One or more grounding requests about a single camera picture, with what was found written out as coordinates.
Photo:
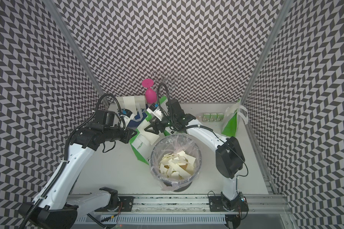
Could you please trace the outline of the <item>green white takeout bag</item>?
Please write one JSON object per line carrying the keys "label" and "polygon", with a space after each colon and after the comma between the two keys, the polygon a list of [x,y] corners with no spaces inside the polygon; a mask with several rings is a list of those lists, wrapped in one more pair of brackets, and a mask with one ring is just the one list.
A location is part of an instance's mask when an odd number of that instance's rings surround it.
{"label": "green white takeout bag", "polygon": [[160,138],[159,134],[155,135],[152,133],[145,132],[144,129],[152,124],[152,117],[146,110],[146,118],[136,128],[138,134],[133,137],[130,141],[131,148],[136,158],[149,165],[149,159],[153,150],[153,145]]}

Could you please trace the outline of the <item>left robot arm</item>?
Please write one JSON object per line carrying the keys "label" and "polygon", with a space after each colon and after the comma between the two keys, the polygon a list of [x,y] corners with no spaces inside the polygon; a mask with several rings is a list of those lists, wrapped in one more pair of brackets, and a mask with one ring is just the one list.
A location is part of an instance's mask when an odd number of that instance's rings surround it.
{"label": "left robot arm", "polygon": [[104,208],[120,211],[118,192],[103,187],[99,192],[68,201],[69,193],[82,169],[100,145],[106,142],[128,144],[137,131],[127,127],[117,98],[102,95],[94,113],[75,128],[65,144],[65,155],[45,187],[33,198],[23,203],[19,213],[24,217],[19,228],[28,222],[42,229],[69,229],[75,221],[91,212]]}

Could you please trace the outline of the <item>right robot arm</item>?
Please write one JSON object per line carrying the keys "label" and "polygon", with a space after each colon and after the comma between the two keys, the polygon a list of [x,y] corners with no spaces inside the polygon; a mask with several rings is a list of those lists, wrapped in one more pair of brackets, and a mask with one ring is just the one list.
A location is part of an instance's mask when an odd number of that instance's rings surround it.
{"label": "right robot arm", "polygon": [[152,115],[152,119],[144,130],[153,134],[172,130],[174,134],[184,133],[203,142],[215,153],[216,168],[224,178],[221,191],[224,210],[238,210],[240,216],[243,212],[248,212],[247,199],[238,190],[238,178],[241,176],[239,172],[247,168],[239,141],[233,136],[219,135],[202,125],[194,115],[185,113],[176,99],[167,96],[165,102],[165,106],[159,101],[149,106],[148,113]]}

